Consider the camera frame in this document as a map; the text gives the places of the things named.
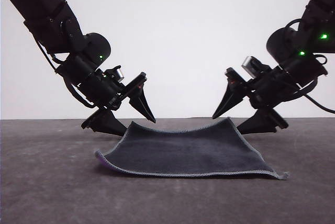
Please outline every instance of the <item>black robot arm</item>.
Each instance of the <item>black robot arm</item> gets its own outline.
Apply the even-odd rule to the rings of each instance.
[[[294,23],[299,23],[297,31],[291,28]],[[254,57],[247,57],[242,67],[252,76],[249,81],[233,68],[227,69],[228,87],[213,118],[245,96],[257,111],[238,126],[242,134],[287,128],[287,122],[273,108],[302,96],[330,113],[335,112],[307,95],[316,87],[318,77],[328,74],[323,67],[327,58],[320,53],[335,53],[335,0],[310,0],[303,16],[273,33],[266,48],[278,66],[272,69]]]
[[[98,111],[83,122],[83,128],[122,136],[126,127],[114,117],[112,110],[117,110],[126,97],[130,98],[132,107],[155,122],[143,91],[146,74],[142,72],[128,85],[123,85],[120,65],[106,71],[99,69],[111,53],[110,45],[100,34],[82,34],[66,0],[10,1],[24,17],[24,24],[55,72],[63,77],[71,94],[89,108],[98,107]],[[69,53],[69,56],[61,61],[57,53]]]

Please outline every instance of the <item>white wall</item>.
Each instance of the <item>white wall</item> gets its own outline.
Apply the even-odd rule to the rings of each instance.
[[[301,17],[309,0],[67,0],[84,33],[99,32],[113,45],[101,66],[121,64],[131,81],[147,73],[145,92],[157,118],[211,116],[226,89],[224,71],[253,55],[274,67],[265,44],[272,32]],[[86,118],[93,110],[66,90],[39,51],[23,18],[1,0],[3,119]],[[335,107],[335,56],[328,77],[311,93]],[[330,117],[305,98],[277,107],[285,117]],[[247,99],[224,116],[250,117]],[[119,118],[141,117],[127,102]]]

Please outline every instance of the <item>gray floor surface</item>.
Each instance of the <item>gray floor surface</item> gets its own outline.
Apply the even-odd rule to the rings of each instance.
[[[129,124],[131,120],[122,120]],[[235,123],[242,119],[233,119]],[[1,223],[335,223],[335,118],[288,119],[245,135],[286,181],[260,176],[148,178],[99,165],[120,139],[82,120],[1,121]],[[135,122],[192,129],[209,118]]]

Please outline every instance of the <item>black cable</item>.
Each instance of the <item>black cable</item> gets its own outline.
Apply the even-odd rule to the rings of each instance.
[[[328,58],[325,55],[314,55],[315,58],[324,58],[325,61],[321,63],[322,65],[328,63]]]
[[[64,83],[67,87],[67,89],[69,90],[69,92],[72,94],[72,96],[77,99],[80,103],[82,103],[84,106],[88,107],[88,108],[94,108],[95,105],[91,105],[89,102],[87,102],[73,87],[73,85],[71,84],[71,82],[64,77]]]
[[[286,33],[287,33],[289,27],[291,27],[293,24],[300,23],[300,22],[302,22],[302,21],[304,21],[302,18],[294,19],[294,20],[290,21],[290,22],[285,26],[285,28],[284,28],[284,31],[283,31],[283,42],[284,42],[285,47],[286,47],[288,50],[289,50],[289,48],[288,48],[288,45],[287,45],[287,43],[286,43]]]
[[[276,80],[276,82],[285,84],[286,86],[291,87],[292,89],[295,89],[296,92],[301,93],[303,96],[305,96],[308,100],[310,100],[313,104],[315,104],[317,107],[319,107],[320,109],[328,112],[328,113],[333,113],[335,114],[335,110],[329,109],[321,104],[319,104],[317,101],[315,101],[313,98],[311,98],[309,95],[307,95],[306,93],[302,92],[300,89],[297,89],[297,87],[295,87],[294,85],[291,85],[289,83],[286,83],[284,81],[280,81],[280,80]]]
[[[35,39],[35,42],[37,43],[37,46],[40,48],[40,50],[42,51],[43,55],[46,57],[48,63],[51,65],[51,67],[56,70],[56,67],[53,66],[52,62],[50,61],[50,59],[48,58],[48,55],[46,54],[46,52],[44,51],[44,49],[42,48],[41,44],[39,43],[39,41],[37,40],[36,37],[33,37]]]
[[[57,63],[57,64],[62,64],[62,63],[64,63],[64,61],[59,60],[59,59],[56,57],[55,54],[51,54],[51,58],[52,58],[52,61],[54,61],[54,62]]]

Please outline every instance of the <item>dark gray towel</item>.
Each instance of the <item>dark gray towel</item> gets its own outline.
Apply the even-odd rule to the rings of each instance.
[[[96,152],[108,168],[137,175],[205,177],[267,174],[283,179],[240,134],[230,118],[185,131],[161,131],[132,122],[106,154]]]

